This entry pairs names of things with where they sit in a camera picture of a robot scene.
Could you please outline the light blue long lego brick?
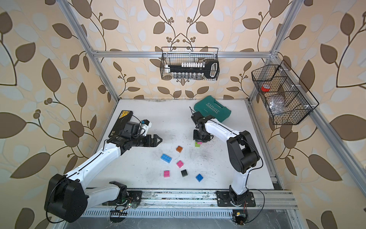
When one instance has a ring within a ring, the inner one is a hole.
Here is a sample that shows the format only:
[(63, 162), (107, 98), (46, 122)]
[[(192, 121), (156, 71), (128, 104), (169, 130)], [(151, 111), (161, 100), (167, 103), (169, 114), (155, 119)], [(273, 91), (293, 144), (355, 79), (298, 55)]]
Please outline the light blue long lego brick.
[(172, 158), (166, 154), (162, 154), (161, 160), (165, 161), (166, 163), (170, 163), (172, 161)]

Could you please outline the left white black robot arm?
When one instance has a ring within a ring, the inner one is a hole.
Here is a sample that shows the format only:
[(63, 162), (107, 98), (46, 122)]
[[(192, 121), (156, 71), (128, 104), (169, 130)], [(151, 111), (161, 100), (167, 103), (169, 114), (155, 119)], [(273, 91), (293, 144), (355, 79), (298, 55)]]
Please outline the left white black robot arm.
[(64, 175), (56, 174), (50, 179), (44, 204), (46, 214), (55, 215), (61, 221), (74, 222), (86, 210), (105, 202), (129, 204), (132, 199), (125, 184), (111, 181), (96, 188), (90, 188), (89, 184), (109, 164), (131, 148), (155, 148), (162, 141), (157, 134), (137, 137), (112, 136), (101, 150), (80, 166)]

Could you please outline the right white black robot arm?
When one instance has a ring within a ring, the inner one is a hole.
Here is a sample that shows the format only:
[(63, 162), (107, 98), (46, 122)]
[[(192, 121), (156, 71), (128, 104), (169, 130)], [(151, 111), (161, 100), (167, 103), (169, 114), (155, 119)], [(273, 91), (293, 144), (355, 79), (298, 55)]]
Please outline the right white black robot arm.
[(194, 112), (191, 119), (195, 124), (193, 140), (206, 143), (217, 137), (226, 143), (229, 161), (235, 170), (229, 187), (229, 198), (232, 205), (243, 206), (249, 192), (247, 187), (249, 174), (261, 160), (251, 134), (248, 131), (233, 130), (213, 116), (204, 117), (200, 112)]

